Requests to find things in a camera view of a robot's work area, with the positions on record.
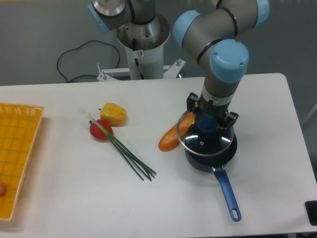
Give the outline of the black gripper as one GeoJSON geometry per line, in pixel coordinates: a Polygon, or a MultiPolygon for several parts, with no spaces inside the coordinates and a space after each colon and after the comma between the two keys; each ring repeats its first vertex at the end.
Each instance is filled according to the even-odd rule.
{"type": "Polygon", "coordinates": [[[222,106],[215,106],[211,101],[198,97],[191,92],[186,99],[187,111],[195,115],[195,121],[204,114],[213,117],[221,128],[232,128],[239,115],[235,112],[227,111],[229,103],[222,106]]]}

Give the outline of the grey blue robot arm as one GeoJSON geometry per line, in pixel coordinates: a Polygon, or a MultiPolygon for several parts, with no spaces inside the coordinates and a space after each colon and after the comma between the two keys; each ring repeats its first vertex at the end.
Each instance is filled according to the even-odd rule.
{"type": "Polygon", "coordinates": [[[173,27],[156,12],[153,0],[94,0],[88,10],[102,32],[116,31],[126,49],[131,79],[163,77],[163,46],[170,35],[205,72],[196,116],[232,127],[237,114],[228,106],[245,75],[249,52],[236,36],[267,20],[266,0],[220,0],[208,15],[189,10],[173,27]]]}

